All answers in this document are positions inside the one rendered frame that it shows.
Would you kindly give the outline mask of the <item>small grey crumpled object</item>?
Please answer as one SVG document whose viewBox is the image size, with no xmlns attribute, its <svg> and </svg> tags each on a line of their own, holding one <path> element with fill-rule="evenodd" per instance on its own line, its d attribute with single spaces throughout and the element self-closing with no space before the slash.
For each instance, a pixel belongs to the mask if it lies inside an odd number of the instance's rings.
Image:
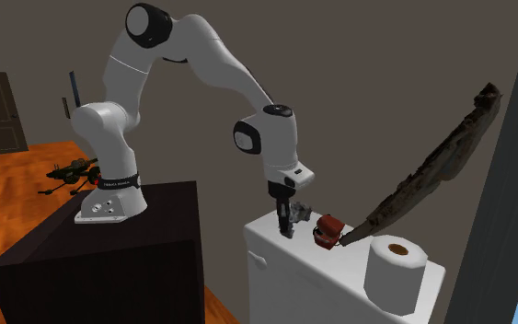
<svg viewBox="0 0 518 324">
<path fill-rule="evenodd" d="M 290 210 L 291 214 L 289 216 L 289 221 L 291 223 L 298 223 L 301 221 L 308 222 L 313 212 L 313 209 L 309 205 L 301 202 L 292 202 L 290 204 Z"/>
</svg>

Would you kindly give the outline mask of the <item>white toilet paper roll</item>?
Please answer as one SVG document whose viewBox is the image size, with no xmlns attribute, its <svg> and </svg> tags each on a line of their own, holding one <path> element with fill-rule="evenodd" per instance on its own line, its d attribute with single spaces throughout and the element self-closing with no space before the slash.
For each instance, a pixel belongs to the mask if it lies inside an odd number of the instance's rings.
<svg viewBox="0 0 518 324">
<path fill-rule="evenodd" d="M 363 283 L 368 299 L 397 316 L 414 313 L 427 261 L 424 250 L 403 237 L 374 237 Z"/>
</svg>

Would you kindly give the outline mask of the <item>long brown bark slab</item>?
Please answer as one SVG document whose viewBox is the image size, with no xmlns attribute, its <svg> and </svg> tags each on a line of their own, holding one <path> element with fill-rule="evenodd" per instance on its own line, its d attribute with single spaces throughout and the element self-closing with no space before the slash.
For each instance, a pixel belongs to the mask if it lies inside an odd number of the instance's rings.
<svg viewBox="0 0 518 324">
<path fill-rule="evenodd" d="M 365 221 L 342 235 L 339 244 L 372 236 L 393 225 L 413 210 L 441 183 L 454 179 L 477 149 L 501 108 L 502 93 L 488 83 L 474 97 L 474 109 L 425 158 L 416 171 L 401 181 L 396 190 L 369 213 Z"/>
</svg>

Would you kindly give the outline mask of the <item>blue upright stick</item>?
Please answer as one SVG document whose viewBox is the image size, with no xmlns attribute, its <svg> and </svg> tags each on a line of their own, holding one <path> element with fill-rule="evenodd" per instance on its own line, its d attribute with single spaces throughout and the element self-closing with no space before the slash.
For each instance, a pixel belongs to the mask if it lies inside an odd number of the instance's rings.
<svg viewBox="0 0 518 324">
<path fill-rule="evenodd" d="M 72 91 L 73 91 L 75 107 L 79 108 L 79 107 L 81 107 L 81 100 L 80 100 L 78 86 L 77 86 L 77 83 L 76 83 L 75 71 L 70 71 L 69 72 L 69 78 L 70 78 L 71 88 L 72 88 Z"/>
</svg>

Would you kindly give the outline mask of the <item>white toilet tank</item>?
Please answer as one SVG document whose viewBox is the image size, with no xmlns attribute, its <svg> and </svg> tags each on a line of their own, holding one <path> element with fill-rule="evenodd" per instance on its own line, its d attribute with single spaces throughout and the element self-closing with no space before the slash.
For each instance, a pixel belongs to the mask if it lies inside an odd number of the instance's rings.
<svg viewBox="0 0 518 324">
<path fill-rule="evenodd" d="M 385 312 L 363 289 L 374 237 L 323 249 L 313 237 L 319 217 L 295 224 L 292 238 L 280 234 L 276 213 L 245 225 L 249 324 L 433 324 L 443 266 L 428 259 L 414 313 Z"/>
</svg>

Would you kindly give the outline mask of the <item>black robot stand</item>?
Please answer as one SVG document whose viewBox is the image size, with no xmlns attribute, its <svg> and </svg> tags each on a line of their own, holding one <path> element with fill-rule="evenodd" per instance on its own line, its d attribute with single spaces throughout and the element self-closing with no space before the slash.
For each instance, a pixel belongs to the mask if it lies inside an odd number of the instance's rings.
<svg viewBox="0 0 518 324">
<path fill-rule="evenodd" d="M 6 324 L 204 324 L 197 185 L 143 193 L 141 214 L 79 225 L 82 191 L 0 255 Z"/>
</svg>

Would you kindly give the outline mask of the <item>red box-shaped object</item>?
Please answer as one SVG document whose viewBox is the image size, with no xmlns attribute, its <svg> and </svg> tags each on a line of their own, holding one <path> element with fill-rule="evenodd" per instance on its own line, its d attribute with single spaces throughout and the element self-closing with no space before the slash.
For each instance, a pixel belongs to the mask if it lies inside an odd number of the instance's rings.
<svg viewBox="0 0 518 324">
<path fill-rule="evenodd" d="M 314 241 L 319 247 L 331 250 L 341 237 L 345 224 L 330 214 L 322 215 L 313 229 Z"/>
</svg>

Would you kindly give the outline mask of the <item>dark green toy vehicle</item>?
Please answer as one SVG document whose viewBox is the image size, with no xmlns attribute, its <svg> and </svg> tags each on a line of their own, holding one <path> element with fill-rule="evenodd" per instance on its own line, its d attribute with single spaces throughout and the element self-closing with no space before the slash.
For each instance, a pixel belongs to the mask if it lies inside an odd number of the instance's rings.
<svg viewBox="0 0 518 324">
<path fill-rule="evenodd" d="M 71 195 L 77 195 L 80 189 L 86 184 L 98 185 L 98 180 L 101 176 L 100 168 L 94 166 L 98 160 L 78 158 L 71 162 L 69 166 L 60 168 L 58 165 L 54 166 L 54 169 L 46 174 L 47 178 L 61 180 L 63 183 L 53 189 L 46 191 L 39 191 L 39 194 L 51 195 L 57 189 L 64 185 L 76 184 L 81 178 L 85 178 L 84 182 L 76 189 L 71 190 Z"/>
</svg>

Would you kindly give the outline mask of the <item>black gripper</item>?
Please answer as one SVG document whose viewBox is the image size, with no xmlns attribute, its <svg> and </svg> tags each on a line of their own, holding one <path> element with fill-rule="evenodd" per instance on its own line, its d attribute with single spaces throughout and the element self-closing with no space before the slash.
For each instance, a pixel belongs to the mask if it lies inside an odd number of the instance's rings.
<svg viewBox="0 0 518 324">
<path fill-rule="evenodd" d="M 295 195 L 295 189 L 277 182 L 269 181 L 268 193 L 272 198 L 276 199 L 280 233 L 284 237 L 292 238 L 294 231 L 290 222 L 292 213 L 289 199 Z"/>
</svg>

